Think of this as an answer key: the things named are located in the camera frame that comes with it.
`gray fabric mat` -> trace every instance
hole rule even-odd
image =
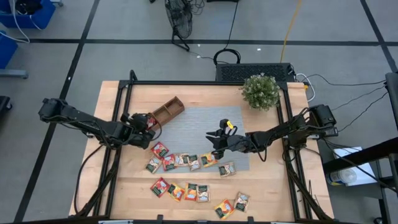
[[[225,118],[238,127],[236,134],[244,136],[243,119],[239,106],[186,108],[184,112],[162,127],[163,133],[159,141],[169,149],[169,154],[187,152],[190,155],[200,155],[213,151],[213,144],[205,137],[206,132],[219,129],[220,120]],[[247,154],[226,150],[224,157],[217,164],[192,172],[218,172],[218,165],[231,161],[234,162],[237,171],[250,169]],[[157,173],[163,172],[163,168],[157,170]],[[191,171],[189,167],[178,167],[167,172]]]

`green plant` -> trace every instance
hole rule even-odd
[[[274,77],[264,76],[263,73],[252,75],[240,89],[244,100],[252,108],[267,111],[278,104],[279,86]]]

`blue container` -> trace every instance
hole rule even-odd
[[[17,50],[18,45],[14,40],[0,34],[0,69],[6,68],[8,62]]]
[[[8,0],[0,0],[0,15],[12,13]]]
[[[44,29],[50,22],[50,19],[55,11],[55,6],[50,2],[50,0],[33,0],[33,1],[40,1],[41,5],[43,6],[42,9],[38,10],[35,14],[30,17],[30,15],[18,15],[17,22],[20,28],[33,28],[37,29],[34,24],[37,25],[40,29]],[[8,0],[0,0],[0,11],[7,11]],[[17,28],[17,25],[14,20],[14,16],[12,13],[10,14],[0,14],[0,22],[8,28]]]

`black floor line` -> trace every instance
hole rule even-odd
[[[368,4],[366,3],[366,0],[361,0],[361,4],[362,4],[363,9],[365,10],[366,16],[369,19],[369,22],[373,28],[374,34],[376,35],[377,40],[380,43],[381,49],[383,50],[384,56],[387,59],[387,62],[388,62],[388,65],[390,66],[391,71],[393,71],[393,72],[398,71],[396,62],[394,61],[394,59],[391,56],[391,53],[386,45],[386,42],[384,41],[383,36],[381,35],[381,32],[376,24],[376,21],[373,18],[371,10],[370,10]]]
[[[27,206],[29,205],[30,198],[32,197],[33,190],[35,189],[37,179],[39,178],[40,171],[42,170],[42,166],[44,163],[45,155],[49,149],[52,136],[55,131],[56,124],[50,124],[47,133],[45,134],[44,141],[42,147],[40,148],[39,155],[37,156],[35,166],[33,168],[32,174],[30,175],[29,181],[27,183],[24,195],[22,196],[22,200],[19,204],[17,213],[14,218],[14,222],[22,222],[27,210]]]
[[[67,75],[67,77],[65,79],[65,83],[63,85],[63,88],[62,88],[62,91],[61,91],[61,94],[60,94],[60,98],[61,99],[65,99],[66,96],[67,96],[67,93],[68,93],[68,90],[69,90],[69,86],[70,86],[70,82],[72,81],[73,75],[75,73],[76,66],[77,66],[77,64],[79,62],[79,59],[80,59],[81,51],[83,50],[83,46],[85,44],[85,40],[87,38],[88,32],[90,31],[90,27],[91,27],[91,24],[93,22],[94,15],[96,13],[96,10],[98,8],[98,4],[99,3],[100,3],[100,0],[95,0],[94,3],[93,3],[93,6],[91,8],[90,15],[88,16],[88,19],[87,19],[87,22],[86,22],[86,26],[85,26],[85,28],[83,30],[82,35],[81,35],[81,38],[80,38],[80,41],[79,41],[79,45],[77,47],[75,56],[73,57],[72,64],[70,65],[70,68],[69,68],[69,71],[68,71],[68,75]],[[33,191],[35,189],[37,180],[38,180],[39,175],[40,175],[40,171],[42,170],[44,159],[45,159],[45,157],[47,155],[47,151],[49,149],[49,146],[50,146],[50,143],[51,143],[51,139],[52,139],[52,136],[53,136],[54,131],[55,131],[55,127],[56,127],[56,124],[50,124],[49,125],[47,133],[46,133],[46,135],[44,137],[44,140],[43,140],[42,147],[40,148],[39,155],[37,156],[37,160],[35,162],[35,166],[33,168],[32,174],[30,175],[30,178],[29,178],[28,184],[26,186],[24,195],[22,196],[22,200],[21,200],[21,202],[19,204],[18,211],[17,211],[17,213],[15,215],[14,222],[22,222],[24,217],[25,217],[25,213],[26,213],[27,207],[29,205],[30,199],[32,197]]]
[[[79,44],[80,39],[31,39],[40,44]],[[228,40],[189,39],[188,44],[226,44]],[[238,45],[283,45],[283,40],[230,40]],[[129,40],[129,39],[85,39],[85,44],[172,44],[170,39]],[[288,40],[287,45],[301,46],[378,46],[378,41],[329,41],[329,40]],[[398,46],[398,42],[385,42],[387,46]]]

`small packet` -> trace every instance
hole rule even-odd
[[[249,205],[249,198],[250,196],[238,192],[238,195],[236,196],[235,199],[234,208],[242,212],[247,212]]]
[[[234,212],[234,208],[228,199],[223,200],[219,205],[214,207],[218,217],[222,220],[226,219]]]
[[[169,171],[172,169],[175,169],[175,156],[174,154],[170,154],[163,158],[163,170],[164,171]]]
[[[157,180],[151,187],[150,189],[152,190],[152,192],[157,196],[157,197],[161,197],[164,192],[167,191],[167,189],[170,187],[170,185],[163,179],[163,178],[159,178],[159,180]]]
[[[196,169],[200,169],[200,163],[199,163],[199,159],[198,159],[198,155],[192,155],[189,156],[189,168],[191,171],[196,170]]]
[[[188,153],[180,153],[175,155],[175,166],[189,166]]]
[[[181,187],[179,187],[179,186],[178,186],[177,184],[175,184],[175,183],[171,183],[171,184],[170,184],[170,187],[169,187],[169,189],[168,189],[167,192],[170,194],[170,196],[171,196],[174,200],[176,200],[176,201],[178,201],[178,202],[181,201],[182,195],[185,193],[184,189],[182,189]]]
[[[151,128],[153,128],[157,124],[157,121],[152,116],[147,116],[147,117],[148,117],[147,130],[150,130]]]
[[[156,143],[156,145],[154,147],[152,147],[151,151],[159,159],[166,156],[166,154],[169,152],[169,150],[161,142]]]
[[[145,166],[145,169],[154,174],[160,167],[161,163],[162,161],[160,159],[158,159],[156,156],[152,156],[148,164]]]
[[[197,184],[185,184],[185,200],[197,200]]]
[[[235,165],[233,162],[227,162],[218,167],[221,177],[227,177],[236,174]]]
[[[208,185],[198,185],[198,200],[197,202],[210,201],[210,188]]]
[[[211,152],[207,152],[205,154],[202,154],[200,156],[200,160],[201,160],[201,163],[202,163],[203,167],[209,167],[209,166],[212,166],[212,165],[214,165],[214,164],[216,164],[218,162]]]

